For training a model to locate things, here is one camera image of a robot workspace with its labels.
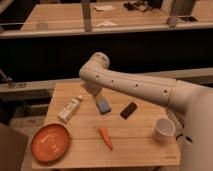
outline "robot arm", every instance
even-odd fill
[[[192,95],[207,89],[175,79],[114,72],[108,67],[108,57],[97,52],[80,69],[80,78],[99,91],[106,87],[183,114]]]
[[[175,79],[113,72],[109,59],[95,53],[80,69],[80,78],[96,95],[113,89],[184,114],[180,171],[213,170],[213,91]]]

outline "carrot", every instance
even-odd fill
[[[107,128],[102,126],[98,129],[101,137],[103,138],[105,144],[109,147],[109,149],[112,151],[113,150],[113,145],[112,145],[112,141],[109,137],[109,134],[108,134],[108,131],[107,131]]]

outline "office desk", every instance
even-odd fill
[[[103,89],[103,95],[112,111],[99,114],[95,102],[80,83],[56,84],[47,112],[45,125],[60,123],[57,114],[70,98],[81,94],[80,109],[65,124],[71,136],[71,146],[66,154],[52,165],[32,161],[36,169],[94,168],[178,165],[180,153],[175,139],[158,143],[152,138],[155,122],[166,117],[165,109],[151,103],[112,90]],[[127,119],[120,116],[130,102],[138,106]],[[106,126],[113,143],[110,151],[101,139],[98,128]]]
[[[142,13],[128,11],[123,7],[124,2],[91,3],[92,26],[109,20],[118,26],[133,26],[166,23],[168,15],[160,9]],[[94,5],[112,5],[115,9],[98,12]],[[49,29],[83,28],[81,3],[73,4],[38,4],[34,7],[21,30],[37,29],[37,22],[48,24]]]

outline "orange plate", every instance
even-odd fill
[[[50,124],[41,128],[34,136],[31,150],[40,162],[50,162],[60,158],[70,145],[67,129],[60,124]]]

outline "paper cup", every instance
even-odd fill
[[[175,133],[174,123],[167,118],[160,118],[155,124],[154,139],[163,142],[173,137]]]

